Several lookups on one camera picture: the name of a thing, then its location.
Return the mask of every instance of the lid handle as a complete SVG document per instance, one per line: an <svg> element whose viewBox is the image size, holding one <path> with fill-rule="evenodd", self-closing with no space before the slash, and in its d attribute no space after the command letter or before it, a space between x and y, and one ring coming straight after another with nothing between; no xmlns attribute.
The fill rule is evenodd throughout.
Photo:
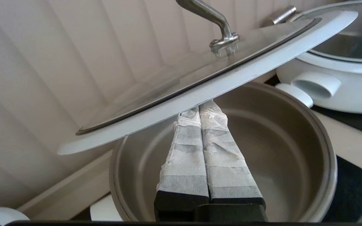
<svg viewBox="0 0 362 226"><path fill-rule="evenodd" d="M220 40L212 40L209 44L211 49L224 47L225 45L240 39L238 33L231 32L226 17L210 5L201 0L176 0L176 2L182 8L209 20L220 27L222 38Z"/></svg>

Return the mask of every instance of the pot handle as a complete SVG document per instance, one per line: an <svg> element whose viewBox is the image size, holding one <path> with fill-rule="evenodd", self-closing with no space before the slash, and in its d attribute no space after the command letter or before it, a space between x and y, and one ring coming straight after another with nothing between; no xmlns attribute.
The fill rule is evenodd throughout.
<svg viewBox="0 0 362 226"><path fill-rule="evenodd" d="M310 71L294 78L291 84L312 99L329 99L336 94L342 82L331 75Z"/></svg>
<svg viewBox="0 0 362 226"><path fill-rule="evenodd" d="M293 85L286 83L279 83L275 87L276 89L281 90L295 97L297 100L305 104L308 108L311 108L314 105L312 98L306 92L300 90L299 88Z"/></svg>

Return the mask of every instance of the pot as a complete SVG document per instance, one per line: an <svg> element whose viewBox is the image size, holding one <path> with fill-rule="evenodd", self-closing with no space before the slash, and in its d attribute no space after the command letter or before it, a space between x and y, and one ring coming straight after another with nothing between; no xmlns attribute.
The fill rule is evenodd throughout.
<svg viewBox="0 0 362 226"><path fill-rule="evenodd" d="M362 113L362 0L315 8L290 21L332 10L354 10L359 16L337 35L278 67L277 76L308 93L317 106Z"/></svg>
<svg viewBox="0 0 362 226"><path fill-rule="evenodd" d="M294 97L257 83L214 101L228 117L230 132L265 199L269 221L320 221L333 198L337 168L318 118ZM123 220L155 220L156 185L174 120L130 135L113 150L110 189Z"/></svg>

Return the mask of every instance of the glass lid on white pot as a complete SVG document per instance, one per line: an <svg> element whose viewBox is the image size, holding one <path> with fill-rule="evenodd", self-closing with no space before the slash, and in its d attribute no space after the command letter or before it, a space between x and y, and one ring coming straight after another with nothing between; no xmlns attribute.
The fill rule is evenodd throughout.
<svg viewBox="0 0 362 226"><path fill-rule="evenodd" d="M207 53L192 53L147 75L82 126L78 136L59 147L59 154L101 146L220 96L310 50L357 17L356 12L330 12L314 19L252 30L249 36L239 37L230 31L219 12L207 17L207 11L196 11L204 7L214 10L202 1L177 2L213 22L225 21L219 26L222 38L212 41ZM202 5L191 7L190 3Z"/></svg>
<svg viewBox="0 0 362 226"><path fill-rule="evenodd" d="M335 60L362 63L362 0L322 6L303 12L293 17L293 20L313 19L335 10L356 11L358 18L337 35L316 46L310 52Z"/></svg>

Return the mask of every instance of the gray pot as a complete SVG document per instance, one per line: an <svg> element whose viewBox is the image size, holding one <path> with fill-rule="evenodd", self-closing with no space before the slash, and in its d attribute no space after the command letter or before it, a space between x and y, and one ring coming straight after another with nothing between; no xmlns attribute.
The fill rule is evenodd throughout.
<svg viewBox="0 0 362 226"><path fill-rule="evenodd" d="M336 156L305 105L271 86L248 83L215 99L266 201L270 221L317 222L336 187ZM170 118L123 138L113 150L110 189L122 219L154 221L161 165L173 137Z"/></svg>

